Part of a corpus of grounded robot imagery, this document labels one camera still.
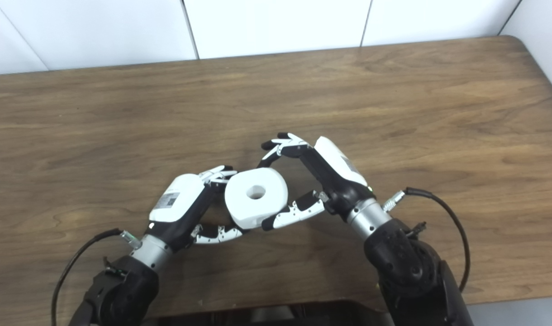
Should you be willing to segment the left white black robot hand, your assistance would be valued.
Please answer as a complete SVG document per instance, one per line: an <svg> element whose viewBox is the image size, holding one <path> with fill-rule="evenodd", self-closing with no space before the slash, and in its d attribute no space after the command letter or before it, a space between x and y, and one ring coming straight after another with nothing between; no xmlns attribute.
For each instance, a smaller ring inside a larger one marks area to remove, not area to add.
<svg viewBox="0 0 552 326"><path fill-rule="evenodd" d="M214 245L244 235L246 231L234 221L228 225L201 221L236 174L233 167L220 165L197 175L177 176L150 212L146 235L161 240L173 253L193 244Z"/></svg>

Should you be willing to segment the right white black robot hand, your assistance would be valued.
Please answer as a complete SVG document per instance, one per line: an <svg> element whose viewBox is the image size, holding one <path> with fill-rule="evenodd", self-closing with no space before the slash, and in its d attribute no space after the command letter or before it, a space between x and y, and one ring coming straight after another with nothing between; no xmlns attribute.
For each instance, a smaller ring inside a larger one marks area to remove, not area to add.
<svg viewBox="0 0 552 326"><path fill-rule="evenodd" d="M282 156L298 158L322 186L321 191L312 190L264 219L263 230L279 229L328 212L352 225L361 237L367 237L390 220L365 178L330 139L321 136L312 146L294 134L279 133L261 147L267 153L260 168L269 167Z"/></svg>

